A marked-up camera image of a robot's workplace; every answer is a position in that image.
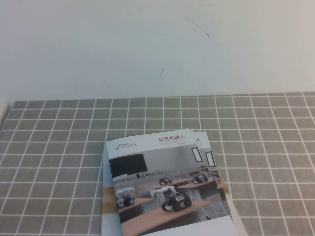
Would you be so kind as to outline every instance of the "booklet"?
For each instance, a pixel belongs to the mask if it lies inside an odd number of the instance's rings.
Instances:
[[[206,132],[120,138],[103,157],[103,236],[239,235]]]

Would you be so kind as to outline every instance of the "gray tile floor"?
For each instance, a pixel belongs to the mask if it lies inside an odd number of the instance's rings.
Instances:
[[[315,93],[15,102],[0,132],[0,235],[99,235],[105,140],[208,132],[249,235],[313,235]]]

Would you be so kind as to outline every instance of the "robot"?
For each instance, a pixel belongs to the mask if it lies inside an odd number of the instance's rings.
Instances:
[[[168,190],[171,190],[171,193],[164,197],[164,192]],[[154,201],[157,199],[157,204],[159,201],[163,202],[161,207],[164,211],[178,212],[191,206],[191,199],[187,194],[176,192],[174,186],[166,186],[161,189],[153,190],[151,191],[151,196]]]
[[[169,179],[168,177],[166,178],[160,178],[159,180],[160,185],[166,185],[166,184],[170,184],[173,181],[171,179]]]
[[[134,187],[125,188],[123,190],[118,190],[116,192],[116,199],[117,199],[117,208],[128,207],[134,203],[134,196],[135,189]]]
[[[197,175],[194,176],[192,179],[192,183],[202,183],[202,182],[207,182],[208,178],[205,175]]]

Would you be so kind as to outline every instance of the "desk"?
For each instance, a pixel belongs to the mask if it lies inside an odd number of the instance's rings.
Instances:
[[[131,208],[137,207],[137,206],[144,204],[144,203],[148,203],[150,201],[152,201],[152,198],[136,198],[134,200],[134,203],[131,204],[130,206],[126,206],[126,207],[118,209],[118,213],[124,212],[125,210],[129,210]]]
[[[190,207],[179,212],[164,211],[161,208],[139,215],[122,223],[124,236],[138,236],[171,220],[199,210],[210,202],[192,202]]]
[[[161,188],[166,187],[166,186],[174,186],[176,184],[185,183],[187,181],[191,181],[191,178],[183,178],[183,179],[174,180],[172,183],[166,184],[166,185],[157,184],[157,185],[151,186],[150,188],[161,189]]]

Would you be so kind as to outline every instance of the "classroom image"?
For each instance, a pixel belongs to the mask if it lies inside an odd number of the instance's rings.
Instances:
[[[196,146],[110,160],[124,236],[230,215],[212,152]]]

